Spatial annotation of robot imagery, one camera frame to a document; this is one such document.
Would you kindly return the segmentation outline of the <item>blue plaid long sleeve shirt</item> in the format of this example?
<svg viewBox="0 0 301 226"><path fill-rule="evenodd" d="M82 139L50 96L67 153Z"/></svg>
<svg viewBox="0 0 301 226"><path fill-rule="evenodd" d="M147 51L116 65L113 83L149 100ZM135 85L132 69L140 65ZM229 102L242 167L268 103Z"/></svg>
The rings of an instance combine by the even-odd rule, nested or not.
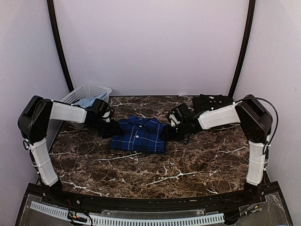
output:
<svg viewBox="0 0 301 226"><path fill-rule="evenodd" d="M150 154L166 152L166 141L161 138L166 124L160 123L156 118L134 115L120 119L118 123L122 134L111 137L111 149Z"/></svg>

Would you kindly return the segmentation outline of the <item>black shirt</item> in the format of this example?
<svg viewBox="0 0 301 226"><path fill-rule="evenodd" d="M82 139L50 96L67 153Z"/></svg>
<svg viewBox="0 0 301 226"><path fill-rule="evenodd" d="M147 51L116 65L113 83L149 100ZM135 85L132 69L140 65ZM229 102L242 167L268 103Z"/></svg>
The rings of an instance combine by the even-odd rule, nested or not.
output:
<svg viewBox="0 0 301 226"><path fill-rule="evenodd" d="M203 95L192 99L194 113L202 113L208 110L218 109L220 107L233 103L233 98L223 95Z"/></svg>

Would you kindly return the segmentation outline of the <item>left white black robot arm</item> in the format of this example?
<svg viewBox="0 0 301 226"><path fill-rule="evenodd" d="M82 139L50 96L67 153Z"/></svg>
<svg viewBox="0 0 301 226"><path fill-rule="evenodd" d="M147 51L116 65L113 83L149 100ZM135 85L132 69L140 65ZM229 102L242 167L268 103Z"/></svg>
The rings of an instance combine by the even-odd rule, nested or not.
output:
<svg viewBox="0 0 301 226"><path fill-rule="evenodd" d="M24 139L23 145L30 153L33 167L42 184L50 187L48 198L56 205L66 202L66 194L59 188L60 179L52 165L47 148L47 131L51 120L88 125L98 130L102 138L121 135L119 123L112 117L114 110L101 99L95 99L87 108L33 96L18 119Z"/></svg>

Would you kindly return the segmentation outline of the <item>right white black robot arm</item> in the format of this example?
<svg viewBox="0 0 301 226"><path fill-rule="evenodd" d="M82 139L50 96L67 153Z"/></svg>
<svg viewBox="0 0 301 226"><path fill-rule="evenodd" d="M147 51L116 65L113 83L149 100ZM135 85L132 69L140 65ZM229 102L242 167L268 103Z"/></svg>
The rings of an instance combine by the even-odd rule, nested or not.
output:
<svg viewBox="0 0 301 226"><path fill-rule="evenodd" d="M269 147L275 136L271 113L261 104L264 100L253 95L234 101L223 95L199 95L192 99L193 110L185 103L168 114L169 124L163 129L163 140L183 141L191 134L238 123L249 144L249 166L246 182L258 186L269 162Z"/></svg>

